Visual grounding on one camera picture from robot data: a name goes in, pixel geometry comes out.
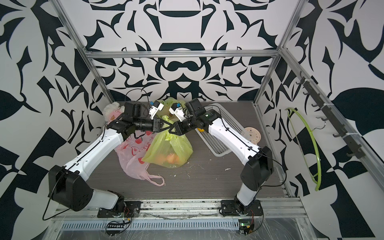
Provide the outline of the red peach basket front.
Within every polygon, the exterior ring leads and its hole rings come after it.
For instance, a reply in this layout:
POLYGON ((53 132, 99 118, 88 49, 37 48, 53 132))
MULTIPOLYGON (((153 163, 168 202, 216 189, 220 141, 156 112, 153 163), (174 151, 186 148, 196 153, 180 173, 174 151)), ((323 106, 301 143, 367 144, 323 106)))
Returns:
POLYGON ((178 161, 178 156, 176 154, 169 154, 167 155, 166 157, 166 161, 171 164, 171 165, 174 165, 176 164, 176 162, 178 161))

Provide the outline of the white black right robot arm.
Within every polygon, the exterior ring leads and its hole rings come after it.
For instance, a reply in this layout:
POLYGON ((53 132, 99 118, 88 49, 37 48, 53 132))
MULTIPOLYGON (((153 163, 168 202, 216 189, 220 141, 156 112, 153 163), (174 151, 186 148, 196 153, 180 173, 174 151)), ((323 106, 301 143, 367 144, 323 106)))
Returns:
POLYGON ((169 130, 174 135, 184 135, 194 129, 208 132, 231 150, 244 165, 241 172, 242 186, 235 196, 235 203, 241 209, 251 206, 262 185, 274 172, 271 150, 260 148, 236 132, 223 118, 221 109, 203 107, 198 99, 173 104, 169 112, 178 118, 169 130))

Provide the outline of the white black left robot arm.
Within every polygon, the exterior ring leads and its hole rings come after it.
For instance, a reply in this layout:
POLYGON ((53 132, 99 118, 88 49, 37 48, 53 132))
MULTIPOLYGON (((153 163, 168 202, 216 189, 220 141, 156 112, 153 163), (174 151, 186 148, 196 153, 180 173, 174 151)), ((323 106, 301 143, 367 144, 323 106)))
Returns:
POLYGON ((84 208, 101 208, 121 213, 124 197, 111 191, 91 188, 87 180, 105 157, 136 131, 160 133, 172 123, 156 117, 158 103, 150 109, 150 118, 142 117, 137 104, 125 103, 125 110, 106 125, 102 135, 64 166, 53 166, 49 173, 49 200, 78 212, 84 208))

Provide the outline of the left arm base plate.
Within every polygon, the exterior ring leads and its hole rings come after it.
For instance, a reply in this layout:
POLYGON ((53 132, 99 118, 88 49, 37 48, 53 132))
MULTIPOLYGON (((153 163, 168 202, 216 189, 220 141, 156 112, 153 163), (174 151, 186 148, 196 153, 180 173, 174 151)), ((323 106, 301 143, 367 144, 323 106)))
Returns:
POLYGON ((138 215, 141 211, 141 201, 120 201, 111 210, 99 209, 97 218, 131 218, 138 215))

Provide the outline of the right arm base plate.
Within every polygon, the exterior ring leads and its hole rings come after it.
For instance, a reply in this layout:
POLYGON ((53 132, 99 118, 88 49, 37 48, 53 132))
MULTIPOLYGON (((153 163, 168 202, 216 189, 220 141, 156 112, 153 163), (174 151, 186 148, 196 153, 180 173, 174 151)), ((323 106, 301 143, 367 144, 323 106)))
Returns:
POLYGON ((244 206, 239 200, 221 200, 219 213, 222 216, 262 216, 264 214, 261 202, 253 200, 248 206, 244 206))

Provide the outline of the green avocado print plastic bag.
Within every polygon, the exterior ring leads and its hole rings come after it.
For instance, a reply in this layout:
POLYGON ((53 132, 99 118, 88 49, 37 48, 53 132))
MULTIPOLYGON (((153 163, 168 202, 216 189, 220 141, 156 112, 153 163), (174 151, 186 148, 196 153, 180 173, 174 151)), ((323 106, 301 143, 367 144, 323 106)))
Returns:
POLYGON ((171 120, 177 119, 177 117, 173 114, 170 113, 169 109, 172 107, 173 104, 178 104, 180 103, 178 100, 174 98, 168 98, 166 100, 158 100, 161 104, 164 105, 162 110, 159 110, 157 112, 157 117, 161 118, 162 116, 167 116, 171 120))

